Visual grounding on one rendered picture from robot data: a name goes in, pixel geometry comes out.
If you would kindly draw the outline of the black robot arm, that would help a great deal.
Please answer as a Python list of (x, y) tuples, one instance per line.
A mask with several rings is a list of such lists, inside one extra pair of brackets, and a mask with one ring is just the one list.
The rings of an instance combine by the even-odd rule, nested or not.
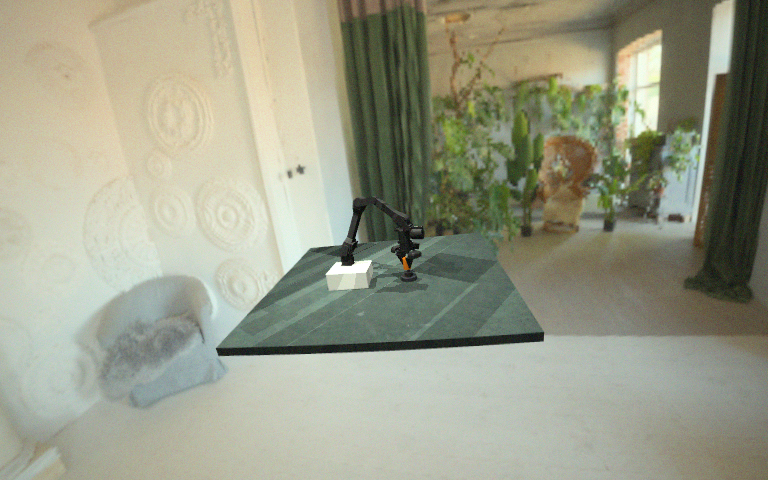
[(384, 202), (382, 199), (380, 199), (378, 196), (372, 196), (372, 197), (358, 197), (353, 200), (353, 216), (350, 223), (348, 235), (346, 239), (344, 240), (341, 250), (338, 252), (339, 256), (341, 256), (341, 265), (340, 266), (352, 266), (354, 262), (354, 256), (353, 252), (354, 249), (357, 247), (358, 241), (356, 241), (356, 234), (359, 226), (359, 222), (361, 219), (361, 215), (363, 211), (365, 210), (366, 206), (369, 204), (374, 204), (379, 209), (381, 209), (383, 212), (385, 212), (387, 215), (389, 215), (392, 220), (396, 223), (397, 227), (394, 231), (398, 231), (399, 240), (409, 240), (412, 239), (424, 239), (424, 229), (423, 226), (414, 226), (413, 223), (410, 221), (409, 216), (395, 210), (390, 205), (388, 205), (386, 202)]

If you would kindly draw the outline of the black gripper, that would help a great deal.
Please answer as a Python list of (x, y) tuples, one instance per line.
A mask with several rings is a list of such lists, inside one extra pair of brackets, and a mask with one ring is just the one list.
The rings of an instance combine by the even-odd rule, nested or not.
[(410, 243), (412, 242), (412, 240), (410, 240), (410, 239), (409, 240), (404, 240), (404, 241), (399, 240), (397, 242), (398, 242), (399, 245), (396, 245), (396, 246), (392, 247), (391, 248), (391, 252), (392, 253), (395, 253), (395, 252), (397, 253), (395, 255), (397, 255), (397, 257), (399, 258), (399, 260), (401, 261), (402, 264), (403, 264), (403, 257), (405, 257), (405, 255), (408, 254), (408, 256), (405, 257), (405, 259), (406, 259), (406, 262), (408, 264), (408, 267), (411, 268), (413, 259), (421, 257), (422, 256), (421, 252), (417, 251), (417, 250), (411, 251), (412, 247), (411, 247)]

